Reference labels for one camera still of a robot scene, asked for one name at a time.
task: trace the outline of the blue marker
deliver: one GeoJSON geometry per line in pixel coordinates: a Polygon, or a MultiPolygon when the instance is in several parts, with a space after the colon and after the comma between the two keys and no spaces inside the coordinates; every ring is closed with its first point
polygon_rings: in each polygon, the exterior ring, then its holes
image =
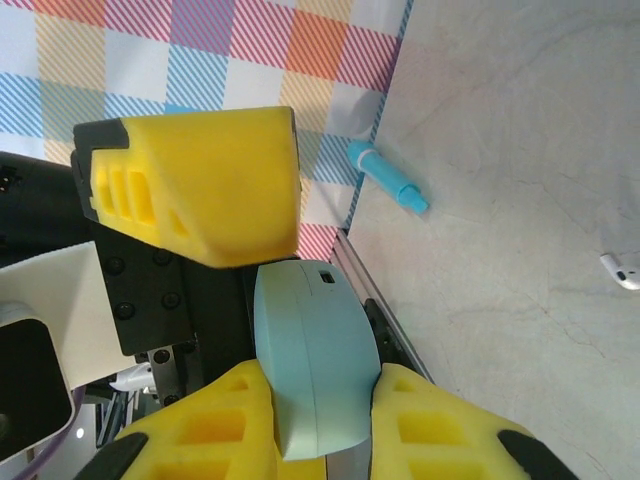
{"type": "Polygon", "coordinates": [[[429,208],[429,203],[404,173],[387,162],[372,143],[353,141],[347,148],[351,164],[369,175],[374,182],[403,207],[409,207],[417,214],[429,208]]]}

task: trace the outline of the mint green case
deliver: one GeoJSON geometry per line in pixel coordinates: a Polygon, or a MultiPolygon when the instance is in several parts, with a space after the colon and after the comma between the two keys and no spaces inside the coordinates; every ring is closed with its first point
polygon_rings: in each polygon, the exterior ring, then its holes
{"type": "Polygon", "coordinates": [[[342,272],[313,260],[262,265],[254,315],[256,354],[273,391],[283,458],[316,458],[365,441],[380,361],[342,272]]]}

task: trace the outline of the white countertop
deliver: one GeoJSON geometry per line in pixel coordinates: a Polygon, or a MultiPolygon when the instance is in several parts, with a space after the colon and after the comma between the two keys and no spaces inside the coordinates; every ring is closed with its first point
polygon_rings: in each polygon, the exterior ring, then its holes
{"type": "Polygon", "coordinates": [[[416,0],[349,235],[436,382],[583,479],[640,478],[640,2],[416,0]]]}

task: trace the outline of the plaid fabric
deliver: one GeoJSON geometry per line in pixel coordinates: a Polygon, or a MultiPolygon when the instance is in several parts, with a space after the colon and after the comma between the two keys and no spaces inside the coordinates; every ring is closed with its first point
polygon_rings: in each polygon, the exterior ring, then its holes
{"type": "Polygon", "coordinates": [[[405,0],[0,0],[0,149],[68,163],[102,118],[290,105],[302,258],[326,260],[373,139],[405,0]]]}

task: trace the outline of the yellow foam pad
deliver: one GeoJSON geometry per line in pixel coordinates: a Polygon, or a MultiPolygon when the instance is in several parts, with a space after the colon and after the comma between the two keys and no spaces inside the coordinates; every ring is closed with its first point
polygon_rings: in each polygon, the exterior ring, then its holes
{"type": "Polygon", "coordinates": [[[300,180],[293,110],[123,118],[128,149],[94,150],[101,224],[210,267],[297,249],[300,180]]]}
{"type": "Polygon", "coordinates": [[[372,480],[529,480],[497,437],[520,425],[384,364],[373,394],[372,480]]]}
{"type": "Polygon", "coordinates": [[[321,480],[325,459],[283,462],[257,360],[123,430],[148,440],[122,480],[321,480]]]}

